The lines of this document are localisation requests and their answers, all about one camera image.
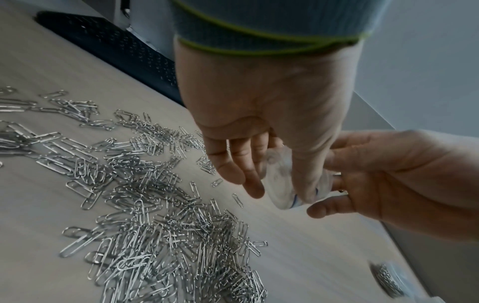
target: black keyboard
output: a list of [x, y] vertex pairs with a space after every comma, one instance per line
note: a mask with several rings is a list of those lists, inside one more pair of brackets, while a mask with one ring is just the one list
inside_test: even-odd
[[176, 82], [175, 63], [132, 33], [107, 19], [41, 11], [35, 20], [57, 35], [185, 106]]

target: wooden desk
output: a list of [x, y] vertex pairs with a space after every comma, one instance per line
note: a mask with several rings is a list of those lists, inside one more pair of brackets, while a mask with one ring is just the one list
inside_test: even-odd
[[[65, 89], [72, 99], [95, 101], [103, 118], [124, 109], [146, 111], [163, 126], [197, 128], [188, 111], [129, 76], [37, 25], [15, 6], [0, 2], [0, 86], [10, 85], [21, 96]], [[53, 113], [0, 113], [38, 133], [60, 131], [91, 144], [108, 137], [129, 139], [129, 129], [113, 132], [78, 127], [78, 122]], [[305, 209], [277, 210], [268, 198], [250, 199], [239, 186], [223, 183], [195, 165], [198, 151], [177, 168], [185, 181], [195, 180], [202, 196], [216, 198], [249, 224], [252, 239], [266, 240], [261, 258], [252, 257], [271, 303], [405, 303], [392, 300], [378, 287], [368, 262], [396, 261], [410, 271], [382, 227], [359, 215], [323, 220], [307, 217]], [[66, 179], [24, 157], [1, 158], [0, 169], [0, 302], [99, 302], [101, 289], [86, 278], [82, 255], [60, 259], [71, 239], [68, 226], [93, 227], [97, 216], [111, 212], [103, 203], [80, 209], [79, 197], [65, 187]], [[239, 195], [240, 209], [231, 193]]]

